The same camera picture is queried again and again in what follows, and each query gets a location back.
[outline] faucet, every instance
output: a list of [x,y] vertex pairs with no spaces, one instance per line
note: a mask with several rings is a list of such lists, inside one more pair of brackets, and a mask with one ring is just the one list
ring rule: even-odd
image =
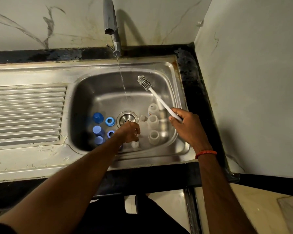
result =
[[118,34],[114,4],[112,0],[103,0],[103,19],[105,34],[112,36],[114,48],[107,46],[113,50],[114,56],[121,56],[121,39]]

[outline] white bottle brush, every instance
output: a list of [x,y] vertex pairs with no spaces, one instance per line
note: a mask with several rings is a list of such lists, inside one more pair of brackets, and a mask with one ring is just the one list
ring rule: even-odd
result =
[[168,110],[168,112],[176,118],[180,123],[182,123],[182,119],[174,113],[170,107],[158,96],[158,94],[152,89],[152,84],[145,78],[144,75],[138,76],[138,83],[145,89],[145,91],[150,91],[159,101],[160,103]]

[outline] white wall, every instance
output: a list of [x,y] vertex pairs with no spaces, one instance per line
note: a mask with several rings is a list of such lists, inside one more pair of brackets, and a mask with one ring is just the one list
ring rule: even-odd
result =
[[293,177],[293,0],[212,0],[195,50],[225,152]]
[[[111,44],[104,34],[102,1],[0,0],[0,51]],[[211,0],[113,2],[123,45],[159,45],[193,42]],[[54,23],[48,44],[46,22]]]

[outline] drain strainer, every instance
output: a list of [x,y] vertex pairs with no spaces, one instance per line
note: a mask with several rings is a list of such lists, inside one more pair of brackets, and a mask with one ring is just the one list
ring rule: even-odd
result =
[[132,121],[132,122],[138,123],[139,119],[138,119],[137,114],[135,114],[132,111],[125,111],[125,112],[122,112],[121,114],[119,114],[116,119],[116,123],[117,123],[118,128],[120,128],[127,121]]

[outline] blue cap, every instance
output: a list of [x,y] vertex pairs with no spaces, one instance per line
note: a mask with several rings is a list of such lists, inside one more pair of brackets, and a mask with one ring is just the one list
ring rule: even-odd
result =
[[94,126],[92,128],[92,131],[96,135],[99,135],[99,136],[103,136],[104,135],[104,130],[101,128],[101,126]]
[[97,145],[101,145],[105,142],[105,139],[102,136],[98,136],[94,139],[94,143]]
[[114,133],[115,133],[115,131],[110,130],[110,131],[107,133],[107,137],[108,137],[108,138],[111,138],[111,137],[113,136]]
[[106,124],[107,126],[114,126],[114,124],[115,124],[115,120],[114,120],[114,118],[112,118],[112,117],[108,117],[108,118],[106,118],[106,119],[105,119],[105,124]]
[[100,124],[101,122],[104,121],[104,117],[103,117],[103,115],[101,113],[96,112],[96,113],[93,114],[93,120],[94,120],[95,123]]

